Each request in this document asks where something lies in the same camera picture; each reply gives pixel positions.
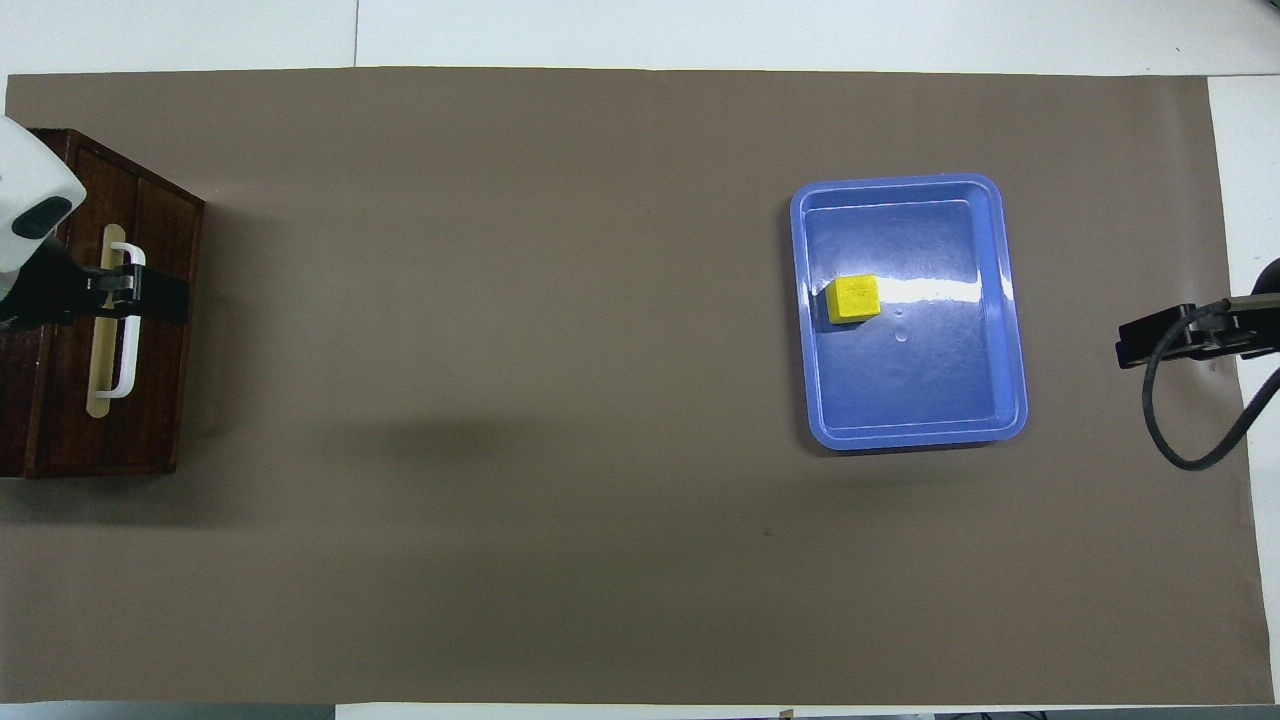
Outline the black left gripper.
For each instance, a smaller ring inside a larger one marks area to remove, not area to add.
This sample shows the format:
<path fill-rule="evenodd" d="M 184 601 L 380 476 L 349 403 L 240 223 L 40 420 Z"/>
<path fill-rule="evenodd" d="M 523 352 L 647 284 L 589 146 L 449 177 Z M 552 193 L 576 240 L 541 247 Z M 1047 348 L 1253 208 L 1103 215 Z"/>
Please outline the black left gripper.
<path fill-rule="evenodd" d="M 140 316 L 166 323 L 189 320 L 189 284 L 146 265 L 96 273 L 74 260 L 64 243 L 45 240 L 17 270 L 3 273 L 1 331 L 28 332 L 77 316 Z M 102 305 L 102 293 L 110 301 Z"/>

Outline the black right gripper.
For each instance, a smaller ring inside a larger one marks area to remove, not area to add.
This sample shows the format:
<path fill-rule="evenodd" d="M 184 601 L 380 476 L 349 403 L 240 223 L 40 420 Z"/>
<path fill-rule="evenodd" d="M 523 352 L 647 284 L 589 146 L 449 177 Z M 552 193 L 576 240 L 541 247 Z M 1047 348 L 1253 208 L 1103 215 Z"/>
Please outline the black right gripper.
<path fill-rule="evenodd" d="M 1279 351 L 1279 293 L 1252 293 L 1226 299 L 1225 309 L 1206 313 L 1193 331 L 1179 331 L 1157 357 L 1164 334 L 1196 310 L 1194 304 L 1178 304 L 1140 316 L 1117 328 L 1117 366 L 1133 369 L 1187 356 L 1204 361 L 1238 355 L 1263 357 Z"/>

